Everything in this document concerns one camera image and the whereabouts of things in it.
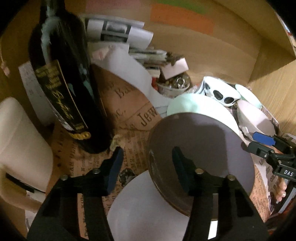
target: cup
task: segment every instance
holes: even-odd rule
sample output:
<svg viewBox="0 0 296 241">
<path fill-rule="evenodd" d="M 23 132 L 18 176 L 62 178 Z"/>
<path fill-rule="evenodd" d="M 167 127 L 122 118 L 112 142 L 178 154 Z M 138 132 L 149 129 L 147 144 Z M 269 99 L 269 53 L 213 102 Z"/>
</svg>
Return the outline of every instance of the cup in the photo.
<svg viewBox="0 0 296 241">
<path fill-rule="evenodd" d="M 236 89 L 221 79 L 205 76 L 203 80 L 205 83 L 204 90 L 206 96 L 217 100 L 225 107 L 233 106 L 234 103 L 241 98 L 241 95 Z"/>
<path fill-rule="evenodd" d="M 242 100 L 246 100 L 252 105 L 256 106 L 258 109 L 262 108 L 261 102 L 258 100 L 258 98 L 246 87 L 236 84 L 235 85 L 236 90 L 240 93 Z"/>
<path fill-rule="evenodd" d="M 268 136 L 275 135 L 271 120 L 256 106 L 245 100 L 237 102 L 237 118 L 240 129 L 251 140 L 253 140 L 252 136 L 255 132 Z"/>
<path fill-rule="evenodd" d="M 41 203 L 7 178 L 46 192 L 53 168 L 50 146 L 38 133 L 19 102 L 9 97 L 0 103 L 0 196 L 7 203 L 38 211 Z"/>
</svg>

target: brown newspaper print paper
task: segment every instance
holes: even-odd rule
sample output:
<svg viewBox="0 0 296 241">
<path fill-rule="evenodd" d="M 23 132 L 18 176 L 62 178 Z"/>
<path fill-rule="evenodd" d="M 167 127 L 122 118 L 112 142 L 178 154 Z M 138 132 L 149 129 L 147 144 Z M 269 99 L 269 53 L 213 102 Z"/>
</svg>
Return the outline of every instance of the brown newspaper print paper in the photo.
<svg viewBox="0 0 296 241">
<path fill-rule="evenodd" d="M 146 144 L 149 131 L 161 120 L 161 117 L 139 90 L 106 70 L 96 66 L 93 70 L 108 119 L 112 122 L 115 134 L 123 135 L 125 139 L 124 162 L 121 171 L 130 168 L 135 175 L 139 175 L 147 170 Z M 107 152 L 94 155 L 82 151 L 59 123 L 54 128 L 52 150 L 55 165 L 61 172 L 71 177 L 85 175 L 91 169 L 99 167 L 104 159 L 112 155 Z M 266 221 L 270 216 L 266 189 L 256 167 L 255 174 L 255 185 L 250 198 L 263 221 Z M 112 194 L 103 198 L 106 214 L 122 189 L 121 183 L 117 181 Z M 88 238 L 83 210 L 83 197 L 79 194 L 80 232 L 83 238 Z"/>
</svg>

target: bottle neck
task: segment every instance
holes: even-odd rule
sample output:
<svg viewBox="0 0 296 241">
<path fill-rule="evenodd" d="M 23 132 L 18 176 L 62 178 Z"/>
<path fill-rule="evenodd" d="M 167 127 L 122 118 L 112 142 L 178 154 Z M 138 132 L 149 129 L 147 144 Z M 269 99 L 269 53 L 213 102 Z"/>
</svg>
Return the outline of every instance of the bottle neck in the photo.
<svg viewBox="0 0 296 241">
<path fill-rule="evenodd" d="M 47 17 L 65 12 L 65 0 L 42 0 L 39 22 L 44 23 Z"/>
</svg>

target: wine bottle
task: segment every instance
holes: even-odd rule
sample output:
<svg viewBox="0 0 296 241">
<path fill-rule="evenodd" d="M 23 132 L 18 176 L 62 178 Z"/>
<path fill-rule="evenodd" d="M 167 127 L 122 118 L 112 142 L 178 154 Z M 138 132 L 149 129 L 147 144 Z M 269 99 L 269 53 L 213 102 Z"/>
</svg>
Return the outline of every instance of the wine bottle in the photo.
<svg viewBox="0 0 296 241">
<path fill-rule="evenodd" d="M 64 128 L 82 149 L 100 153 L 111 143 L 83 23 L 64 0 L 43 0 L 29 41 L 35 75 Z"/>
</svg>

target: bottle label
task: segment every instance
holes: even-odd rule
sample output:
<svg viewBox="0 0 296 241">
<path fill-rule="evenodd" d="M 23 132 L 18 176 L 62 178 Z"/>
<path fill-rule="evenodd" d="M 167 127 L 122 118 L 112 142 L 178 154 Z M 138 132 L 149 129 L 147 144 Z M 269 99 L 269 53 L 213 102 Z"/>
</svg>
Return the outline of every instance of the bottle label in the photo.
<svg viewBox="0 0 296 241">
<path fill-rule="evenodd" d="M 88 127 L 73 100 L 58 60 L 35 70 L 35 75 L 64 128 L 78 133 L 70 133 L 75 139 L 89 139 L 91 134 L 87 132 Z"/>
</svg>

